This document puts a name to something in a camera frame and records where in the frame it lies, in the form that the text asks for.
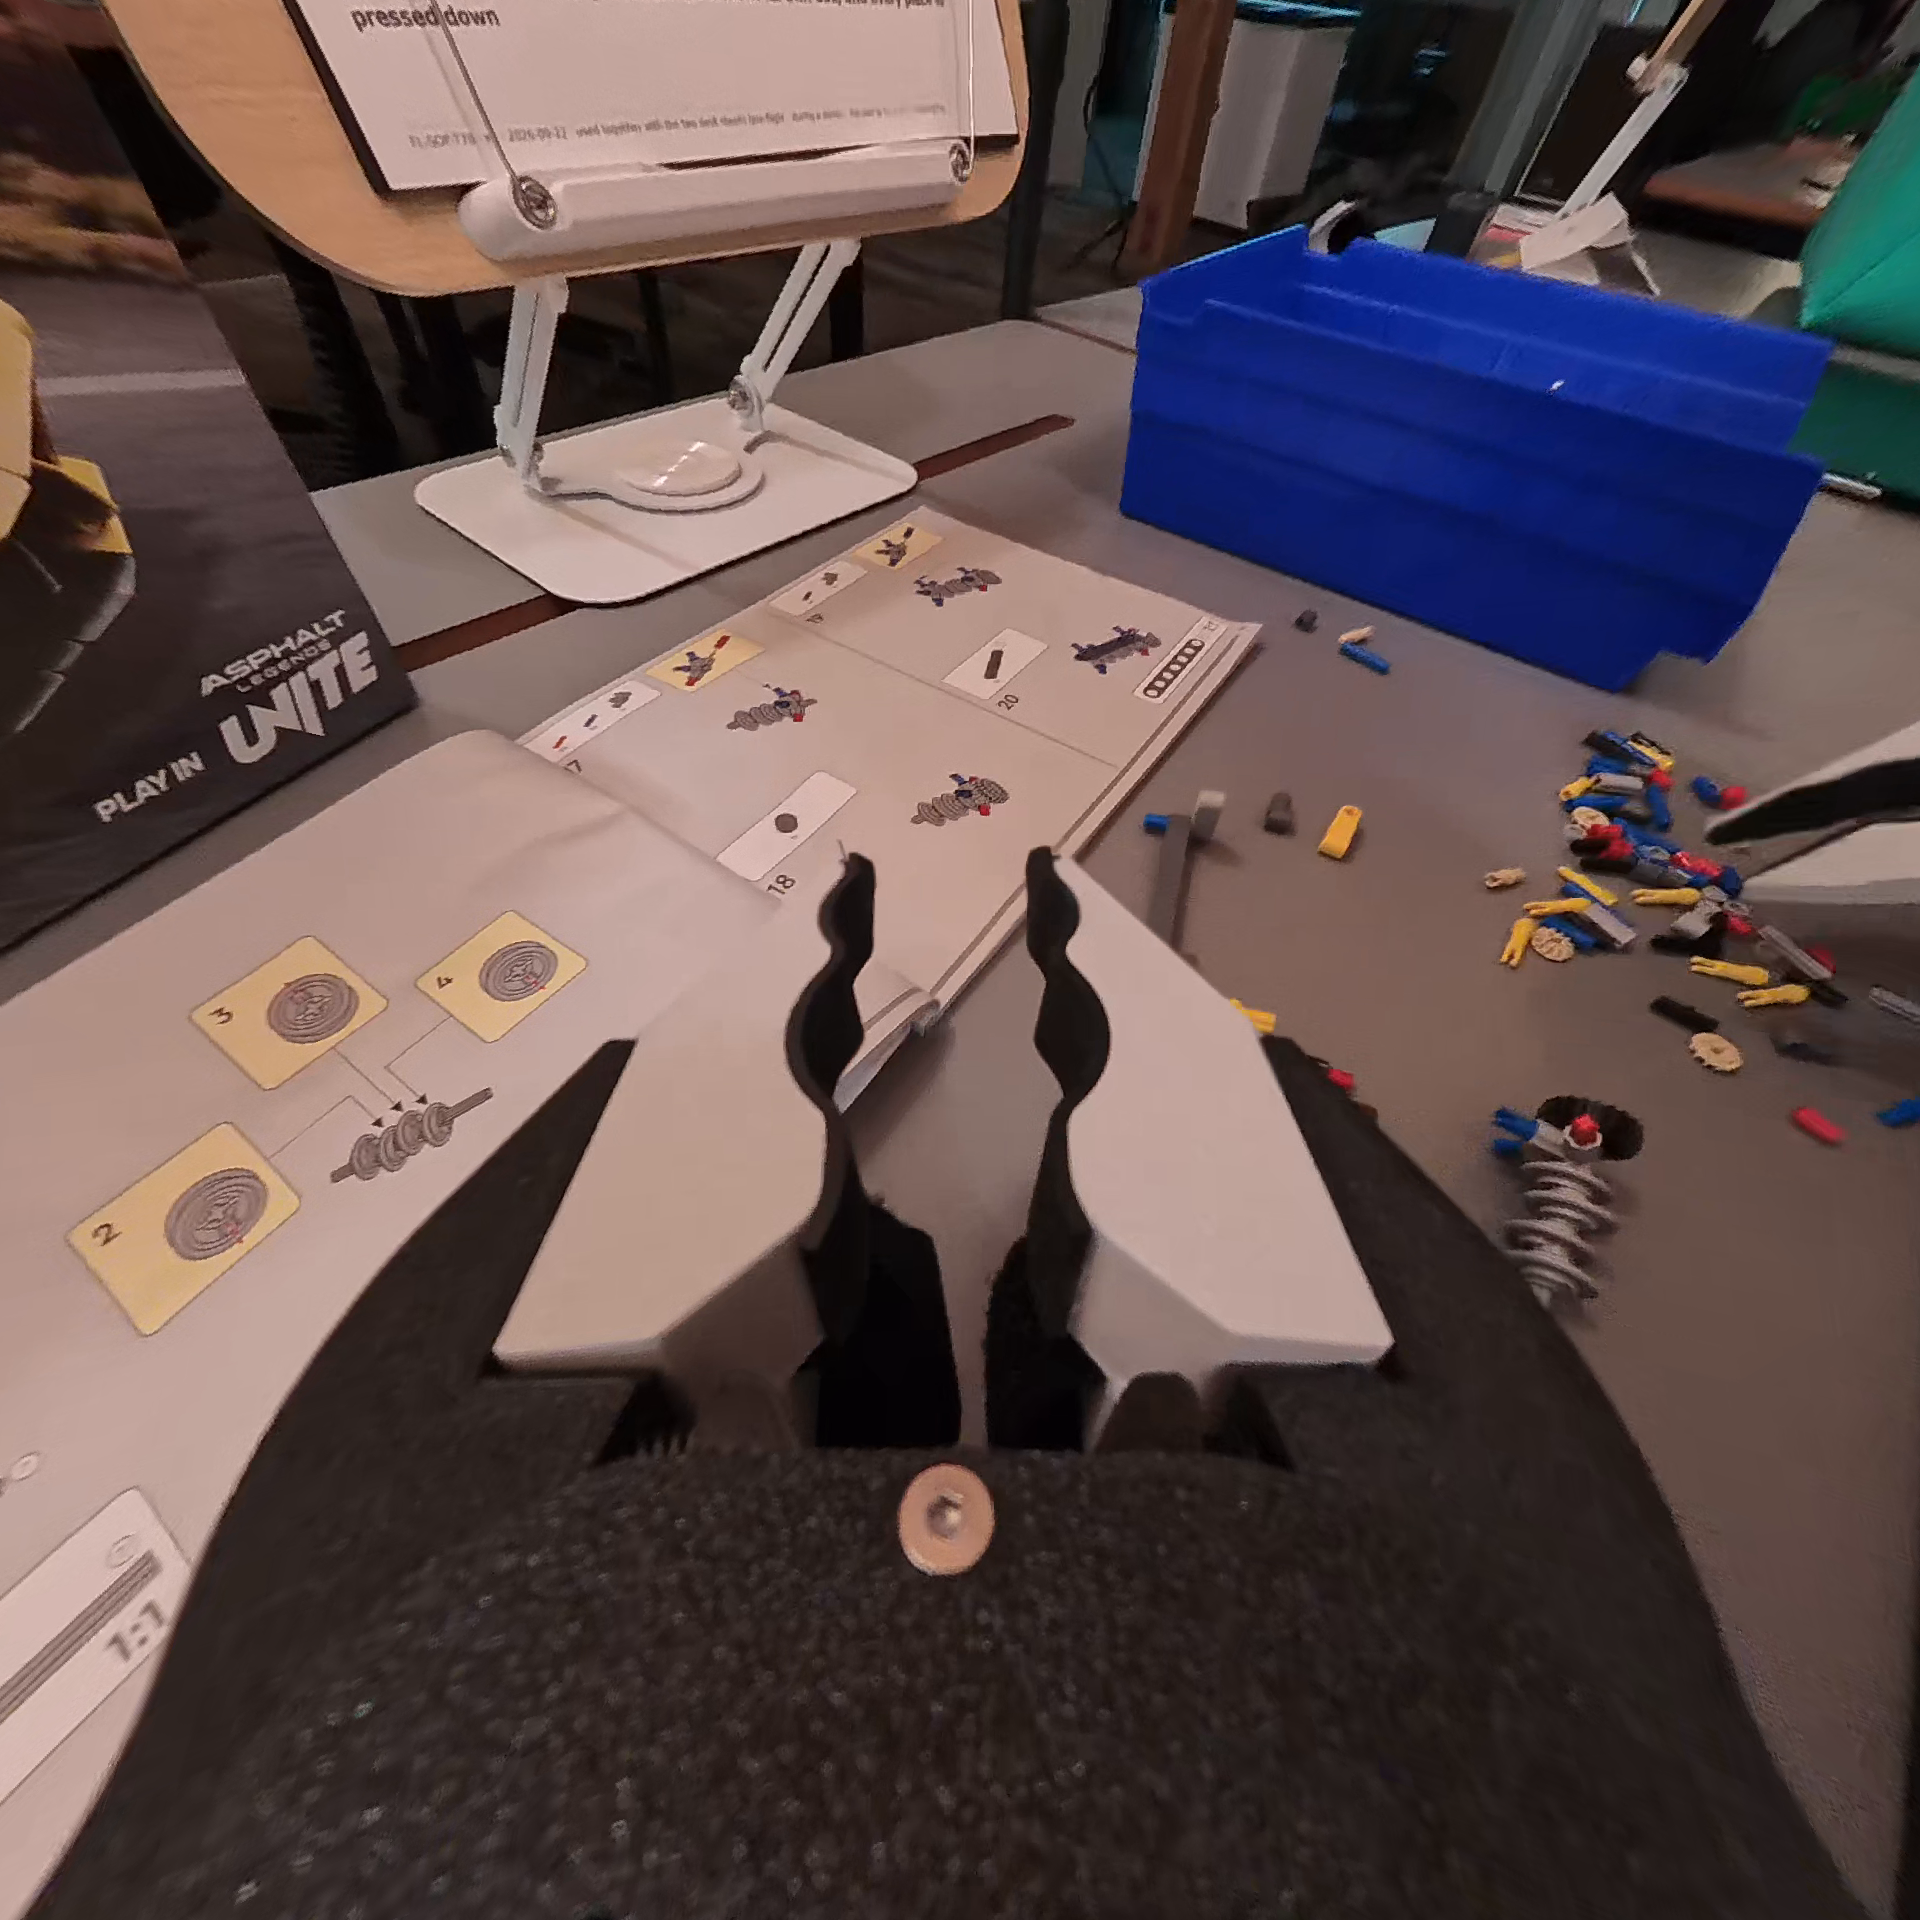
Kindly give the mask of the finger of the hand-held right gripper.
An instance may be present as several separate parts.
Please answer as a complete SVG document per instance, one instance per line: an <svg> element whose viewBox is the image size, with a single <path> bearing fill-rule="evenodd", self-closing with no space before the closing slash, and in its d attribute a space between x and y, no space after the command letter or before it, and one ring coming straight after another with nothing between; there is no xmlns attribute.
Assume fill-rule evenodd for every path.
<svg viewBox="0 0 1920 1920"><path fill-rule="evenodd" d="M1704 831L1708 844L1756 846L1908 821L1918 808L1918 725L1786 780Z"/></svg>
<svg viewBox="0 0 1920 1920"><path fill-rule="evenodd" d="M1734 866L1752 906L1918 906L1918 821L1853 821L1760 837L1735 829Z"/></svg>

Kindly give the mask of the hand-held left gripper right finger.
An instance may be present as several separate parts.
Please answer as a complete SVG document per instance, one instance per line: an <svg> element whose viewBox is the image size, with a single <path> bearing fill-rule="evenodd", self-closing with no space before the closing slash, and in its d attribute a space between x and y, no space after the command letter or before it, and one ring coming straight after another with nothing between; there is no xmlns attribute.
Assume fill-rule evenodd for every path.
<svg viewBox="0 0 1920 1920"><path fill-rule="evenodd" d="M1254 1021L1075 861L1023 864L1056 1100L983 1337L992 1448L1095 1448L1123 1404L1206 1433L1261 1368L1393 1339Z"/></svg>

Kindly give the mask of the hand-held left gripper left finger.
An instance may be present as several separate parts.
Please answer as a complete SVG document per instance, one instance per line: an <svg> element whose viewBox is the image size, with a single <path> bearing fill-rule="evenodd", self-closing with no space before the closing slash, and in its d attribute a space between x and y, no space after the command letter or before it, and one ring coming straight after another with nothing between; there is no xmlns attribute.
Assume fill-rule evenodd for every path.
<svg viewBox="0 0 1920 1920"><path fill-rule="evenodd" d="M841 858L634 1040L491 1357L658 1383L823 1448L939 1448L962 1393L933 1238L875 1200L838 1092L877 877Z"/></svg>

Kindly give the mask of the long dark lego chassis assembly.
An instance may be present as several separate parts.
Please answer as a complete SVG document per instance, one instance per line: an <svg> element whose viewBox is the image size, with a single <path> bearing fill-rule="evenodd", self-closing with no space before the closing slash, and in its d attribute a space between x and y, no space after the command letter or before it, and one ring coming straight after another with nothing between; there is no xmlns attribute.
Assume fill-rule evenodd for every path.
<svg viewBox="0 0 1920 1920"><path fill-rule="evenodd" d="M1174 958L1198 973L1198 962L1180 948L1187 919L1187 895L1201 853L1218 841L1221 819L1226 817L1228 797L1221 789L1199 789L1185 811L1147 811L1140 819L1141 834L1155 842L1155 866L1149 883L1146 928L1163 946L1174 950ZM1277 1014L1251 1009L1235 996L1226 1005L1257 1035L1261 1043L1280 1036ZM1320 1079L1336 1092L1346 1094L1358 1104L1356 1077L1346 1069L1334 1069L1320 1056L1307 1056Z"/></svg>

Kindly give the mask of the grey lego gear shaft assembly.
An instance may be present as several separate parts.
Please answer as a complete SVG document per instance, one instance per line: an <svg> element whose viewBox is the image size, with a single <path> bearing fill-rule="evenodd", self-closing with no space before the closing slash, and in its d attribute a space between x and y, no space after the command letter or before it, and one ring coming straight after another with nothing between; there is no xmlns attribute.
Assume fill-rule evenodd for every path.
<svg viewBox="0 0 1920 1920"><path fill-rule="evenodd" d="M1489 1152L1515 1181L1497 1244L1546 1312L1598 1298L1598 1256L1617 1224L1611 1170L1638 1159L1644 1143L1639 1117L1589 1096L1492 1112Z"/></svg>

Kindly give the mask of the scattered lego pins and connectors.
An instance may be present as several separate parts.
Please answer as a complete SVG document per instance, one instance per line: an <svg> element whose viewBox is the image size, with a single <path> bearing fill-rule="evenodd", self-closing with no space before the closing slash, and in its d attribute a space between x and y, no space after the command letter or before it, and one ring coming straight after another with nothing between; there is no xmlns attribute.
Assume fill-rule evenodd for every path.
<svg viewBox="0 0 1920 1920"><path fill-rule="evenodd" d="M1871 1007L1915 1032L1915 989L1848 985L1828 946L1743 900L1734 846L1705 829L1752 803L1734 780L1683 780L1675 752L1641 731L1599 728L1579 742L1577 774L1555 794L1563 853L1547 896L1520 905L1500 966L1644 950L1685 966L1688 987L1648 1003L1718 1077L1743 1069L1729 1021L1760 1025L1788 1060L1836 1064L1836 1021Z"/></svg>

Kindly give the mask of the yellow car lego set box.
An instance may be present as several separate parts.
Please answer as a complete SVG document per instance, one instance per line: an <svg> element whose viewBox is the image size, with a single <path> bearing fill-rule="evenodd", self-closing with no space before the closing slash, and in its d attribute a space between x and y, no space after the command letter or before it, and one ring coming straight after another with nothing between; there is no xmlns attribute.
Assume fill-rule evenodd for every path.
<svg viewBox="0 0 1920 1920"><path fill-rule="evenodd" d="M4 4L1 946L416 705L73 56Z"/></svg>

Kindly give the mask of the open instruction booklet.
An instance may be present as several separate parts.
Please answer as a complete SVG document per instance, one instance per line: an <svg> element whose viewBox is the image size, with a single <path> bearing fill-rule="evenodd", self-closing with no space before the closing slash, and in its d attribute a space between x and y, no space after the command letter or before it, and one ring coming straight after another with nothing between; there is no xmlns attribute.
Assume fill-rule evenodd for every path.
<svg viewBox="0 0 1920 1920"><path fill-rule="evenodd" d="M523 742L461 732L4 1007L4 1906L102 1792L308 1360L602 1044L875 866L840 1102L1257 625L910 513Z"/></svg>

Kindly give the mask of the teal tote bag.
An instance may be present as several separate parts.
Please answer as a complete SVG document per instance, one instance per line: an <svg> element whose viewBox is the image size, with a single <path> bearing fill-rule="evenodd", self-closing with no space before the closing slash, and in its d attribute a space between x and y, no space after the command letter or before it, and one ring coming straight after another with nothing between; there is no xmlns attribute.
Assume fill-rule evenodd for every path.
<svg viewBox="0 0 1920 1920"><path fill-rule="evenodd" d="M1918 78L1836 186L1799 253L1796 327L1831 346L1793 447L1918 502Z"/></svg>

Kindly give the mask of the blue plastic bin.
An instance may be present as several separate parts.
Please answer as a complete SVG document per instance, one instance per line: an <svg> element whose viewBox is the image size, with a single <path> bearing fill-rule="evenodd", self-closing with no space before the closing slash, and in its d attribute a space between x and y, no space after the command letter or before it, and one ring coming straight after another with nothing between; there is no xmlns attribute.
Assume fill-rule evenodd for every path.
<svg viewBox="0 0 1920 1920"><path fill-rule="evenodd" d="M1831 345L1293 227L1140 288L1120 511L1601 693L1714 662Z"/></svg>

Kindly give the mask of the white desk stand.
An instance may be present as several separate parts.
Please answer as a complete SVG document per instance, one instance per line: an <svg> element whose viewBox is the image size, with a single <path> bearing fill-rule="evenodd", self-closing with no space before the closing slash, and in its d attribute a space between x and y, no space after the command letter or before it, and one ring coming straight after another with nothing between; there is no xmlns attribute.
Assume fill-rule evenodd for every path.
<svg viewBox="0 0 1920 1920"><path fill-rule="evenodd" d="M1663 37L1628 63L1631 109L1559 211L1520 234L1511 262L1515 272L1568 284L1577 284L1579 274L1585 274L1583 284L1599 290L1661 297L1659 283L1634 238L1631 219L1620 203L1617 180L1685 89L1689 61L1721 10L1721 3L1680 7Z"/></svg>

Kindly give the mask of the printed paper sheet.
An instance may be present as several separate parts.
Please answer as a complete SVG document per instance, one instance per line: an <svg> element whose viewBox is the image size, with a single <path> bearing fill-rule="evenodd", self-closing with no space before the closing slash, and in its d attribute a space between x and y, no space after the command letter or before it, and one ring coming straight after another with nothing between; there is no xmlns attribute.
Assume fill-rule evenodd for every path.
<svg viewBox="0 0 1920 1920"><path fill-rule="evenodd" d="M1009 138L995 4L292 3L378 191Z"/></svg>

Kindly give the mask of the wooden document board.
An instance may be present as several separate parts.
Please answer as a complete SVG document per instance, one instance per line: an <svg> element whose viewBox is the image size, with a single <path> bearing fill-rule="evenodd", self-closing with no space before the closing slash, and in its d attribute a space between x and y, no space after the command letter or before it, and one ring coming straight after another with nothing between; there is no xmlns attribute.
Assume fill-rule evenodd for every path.
<svg viewBox="0 0 1920 1920"><path fill-rule="evenodd" d="M1020 9L999 3L997 37L1015 133L983 142L951 204L782 222L733 212L680 241L496 262L461 228L458 193L386 198L372 186L284 4L106 3L102 10L178 138L274 236L333 276L404 299L477 294L537 276L749 259L811 241L958 228L1007 198L1030 126Z"/></svg>

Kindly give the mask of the wooden post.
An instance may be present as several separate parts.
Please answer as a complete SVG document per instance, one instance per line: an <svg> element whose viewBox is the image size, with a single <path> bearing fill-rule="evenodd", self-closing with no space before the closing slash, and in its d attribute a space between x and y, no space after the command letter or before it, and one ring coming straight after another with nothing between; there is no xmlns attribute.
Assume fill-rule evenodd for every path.
<svg viewBox="0 0 1920 1920"><path fill-rule="evenodd" d="M1146 169L1117 256L1123 278L1162 274L1187 241L1233 23L1235 3L1171 10Z"/></svg>

